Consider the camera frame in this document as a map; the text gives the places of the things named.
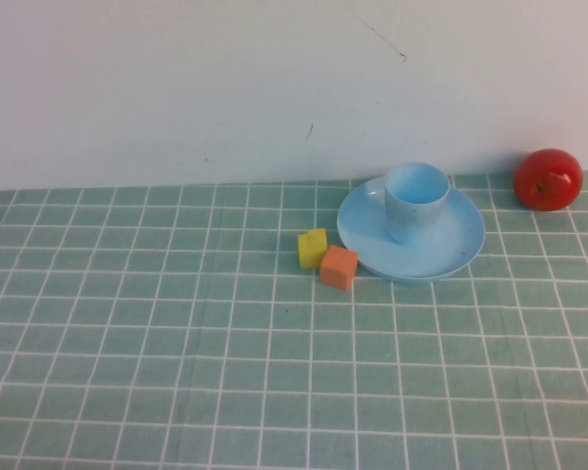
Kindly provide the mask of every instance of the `plate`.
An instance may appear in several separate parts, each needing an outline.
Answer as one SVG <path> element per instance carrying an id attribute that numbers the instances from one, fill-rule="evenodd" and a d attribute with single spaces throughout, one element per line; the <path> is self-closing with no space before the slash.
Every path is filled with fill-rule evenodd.
<path id="1" fill-rule="evenodd" d="M 483 247 L 486 233 L 481 213 L 455 188 L 427 235 L 409 245 L 388 235 L 384 206 L 383 178 L 375 178 L 352 191 L 337 215 L 344 246 L 378 276 L 405 283 L 435 281 L 465 267 Z"/>

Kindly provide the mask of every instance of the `toy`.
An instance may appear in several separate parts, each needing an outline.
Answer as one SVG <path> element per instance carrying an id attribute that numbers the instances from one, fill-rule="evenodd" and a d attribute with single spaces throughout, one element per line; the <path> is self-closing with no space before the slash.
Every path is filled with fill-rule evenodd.
<path id="1" fill-rule="evenodd" d="M 357 253 L 331 245 L 320 265 L 320 282 L 348 291 L 357 271 Z"/>
<path id="2" fill-rule="evenodd" d="M 383 178 L 385 221 L 395 242 L 409 245 L 437 226 L 451 185 L 435 166 L 412 162 L 392 168 Z"/>
<path id="3" fill-rule="evenodd" d="M 535 211 L 558 211 L 579 195 L 584 175 L 579 162 L 564 150 L 543 149 L 530 154 L 514 174 L 514 192 Z"/>
<path id="4" fill-rule="evenodd" d="M 303 269 L 319 267 L 326 253 L 326 230 L 315 228 L 298 236 L 298 260 Z"/>
<path id="5" fill-rule="evenodd" d="M 448 277 L 471 262 L 481 250 L 486 227 L 479 209 L 456 188 L 449 195 L 428 236 L 401 244 L 388 233 L 383 178 L 354 189 L 337 213 L 337 232 L 344 246 L 358 254 L 358 263 L 377 276 L 404 283 Z"/>

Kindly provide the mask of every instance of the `sponge block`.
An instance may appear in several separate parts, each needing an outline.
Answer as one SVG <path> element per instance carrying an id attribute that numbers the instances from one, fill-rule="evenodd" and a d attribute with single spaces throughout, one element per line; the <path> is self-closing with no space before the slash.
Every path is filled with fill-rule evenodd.
<path id="1" fill-rule="evenodd" d="M 357 271 L 357 253 L 331 245 L 320 265 L 320 282 L 348 291 Z"/>
<path id="2" fill-rule="evenodd" d="M 298 260 L 301 267 L 319 267 L 326 253 L 326 230 L 315 228 L 298 236 Z"/>

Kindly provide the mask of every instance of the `blue cup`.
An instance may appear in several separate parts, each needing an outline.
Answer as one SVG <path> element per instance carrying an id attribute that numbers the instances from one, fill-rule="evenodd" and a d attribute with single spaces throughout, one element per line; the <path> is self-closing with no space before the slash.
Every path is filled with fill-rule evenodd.
<path id="1" fill-rule="evenodd" d="M 449 195 L 446 175 L 430 164 L 401 164 L 385 175 L 383 184 L 390 236 L 404 245 L 426 237 Z"/>

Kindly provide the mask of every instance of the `yellow cube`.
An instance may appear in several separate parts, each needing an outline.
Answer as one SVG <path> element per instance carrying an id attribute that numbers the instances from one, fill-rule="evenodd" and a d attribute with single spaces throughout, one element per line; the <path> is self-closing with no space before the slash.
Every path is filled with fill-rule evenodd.
<path id="1" fill-rule="evenodd" d="M 326 243 L 326 230 L 315 228 L 298 236 L 298 260 L 303 269 L 320 267 L 322 258 L 328 245 Z"/>

